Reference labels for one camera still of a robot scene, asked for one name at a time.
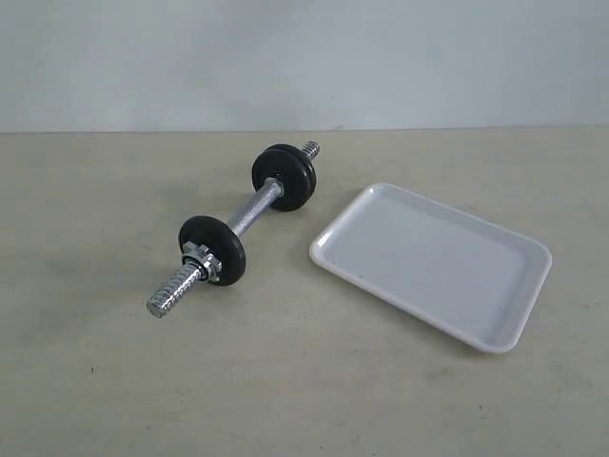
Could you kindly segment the chrome threaded dumbbell bar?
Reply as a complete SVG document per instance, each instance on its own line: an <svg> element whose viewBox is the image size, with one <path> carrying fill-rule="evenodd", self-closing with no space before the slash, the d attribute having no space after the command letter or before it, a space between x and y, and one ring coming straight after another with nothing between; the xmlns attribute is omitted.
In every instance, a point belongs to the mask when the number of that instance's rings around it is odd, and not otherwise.
<svg viewBox="0 0 609 457"><path fill-rule="evenodd" d="M225 223L239 237L283 195L278 179L268 178L262 187ZM198 282L216 286L222 263L204 245L187 242L181 250L182 265L146 303L147 310L156 318L166 316L184 295Z"/></svg>

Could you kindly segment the white rectangular plastic tray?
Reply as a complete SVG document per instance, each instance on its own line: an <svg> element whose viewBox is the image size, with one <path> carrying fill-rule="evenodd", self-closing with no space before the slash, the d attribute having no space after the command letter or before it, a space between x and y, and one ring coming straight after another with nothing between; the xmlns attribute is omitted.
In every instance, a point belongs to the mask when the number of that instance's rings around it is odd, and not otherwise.
<svg viewBox="0 0 609 457"><path fill-rule="evenodd" d="M484 353L518 343L552 267L542 243L387 183L312 241L320 268Z"/></svg>

